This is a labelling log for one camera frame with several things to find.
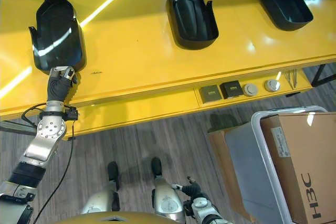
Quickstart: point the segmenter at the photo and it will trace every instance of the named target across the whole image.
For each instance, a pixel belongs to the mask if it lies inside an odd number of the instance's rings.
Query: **wooden floor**
[[[305,70],[310,80],[316,70]],[[322,77],[332,73],[336,73],[335,64],[327,65]],[[207,132],[247,122],[257,111],[303,105],[320,105],[328,111],[336,111],[336,82],[290,98],[261,100],[80,136],[75,140],[68,174],[38,223],[52,223],[80,213],[89,196],[106,184],[106,168],[110,161],[119,164],[121,209],[153,212],[150,170],[153,156],[161,158],[164,176],[169,182],[185,184],[187,176],[194,177],[224,218],[233,223],[249,223],[229,208],[227,192],[207,147]],[[13,133],[0,133],[0,137],[0,180],[3,181],[10,176],[32,137]],[[59,182],[70,146],[70,142],[61,142],[58,154],[40,183],[33,204],[34,217]]]

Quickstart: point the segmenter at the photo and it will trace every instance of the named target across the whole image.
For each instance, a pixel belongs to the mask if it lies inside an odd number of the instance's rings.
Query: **black wire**
[[[31,120],[29,120],[29,119],[26,117],[26,114],[27,114],[27,112],[29,112],[30,110],[35,110],[35,109],[36,109],[36,110],[41,110],[40,108],[37,108],[37,107],[42,106],[42,105],[46,105],[46,103],[40,103],[40,104],[35,105],[35,106],[29,108],[28,110],[26,110],[25,112],[22,113],[22,115],[21,115],[21,119],[22,119],[23,121],[29,123],[29,124],[30,124],[31,126],[33,126],[34,128],[37,128],[37,125],[36,125],[35,123],[33,123]]]
[[[34,220],[33,224],[36,224],[38,218],[40,217],[40,215],[42,214],[43,210],[46,208],[46,206],[48,205],[49,201],[51,200],[51,198],[53,197],[53,195],[55,194],[55,192],[57,191],[57,189],[59,188],[59,186],[62,184],[63,179],[65,178],[65,175],[67,174],[68,168],[70,166],[70,161],[71,161],[71,157],[72,157],[72,151],[73,149],[73,142],[75,140],[75,134],[74,134],[74,124],[75,122],[72,124],[72,142],[71,142],[71,151],[70,151],[70,156],[69,156],[69,161],[67,164],[67,167],[65,168],[65,171],[63,173],[63,176],[61,178],[61,180],[59,181],[58,185],[56,186],[55,190],[52,192],[52,194],[49,196],[49,198],[47,199],[47,201],[44,203],[43,207],[41,208],[41,210],[38,212],[38,215],[36,216],[36,219]]]

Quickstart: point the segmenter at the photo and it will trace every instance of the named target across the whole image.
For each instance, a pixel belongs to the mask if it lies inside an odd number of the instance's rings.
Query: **black container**
[[[304,0],[261,0],[276,26],[285,31],[299,29],[313,20]]]
[[[209,46],[218,37],[212,1],[169,0],[172,31],[177,42],[187,49]]]
[[[37,29],[29,27],[35,66],[45,72],[57,66],[84,67],[82,31],[67,0],[45,0],[36,12]]]

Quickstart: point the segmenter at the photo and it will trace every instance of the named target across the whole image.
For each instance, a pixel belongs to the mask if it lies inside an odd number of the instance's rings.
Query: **robotic arm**
[[[0,224],[27,224],[33,214],[28,204],[37,193],[58,143],[66,134],[66,120],[77,120],[76,108],[65,110],[64,100],[72,83],[76,83],[72,67],[52,68],[48,80],[46,110],[40,114],[37,133],[8,181],[0,185]]]
[[[191,198],[183,204],[186,215],[194,218],[198,224],[232,224],[221,217],[209,197],[201,191],[199,184],[191,177],[188,180],[188,186],[172,185],[173,189],[180,190]]]

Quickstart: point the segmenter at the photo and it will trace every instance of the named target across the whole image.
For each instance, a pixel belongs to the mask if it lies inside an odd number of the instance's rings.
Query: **cardboard box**
[[[260,121],[292,220],[336,223],[336,113]]]
[[[255,222],[256,219],[245,210],[243,204],[230,152],[225,143],[225,131],[209,133],[209,143],[221,172],[232,210],[241,214],[245,219]]]

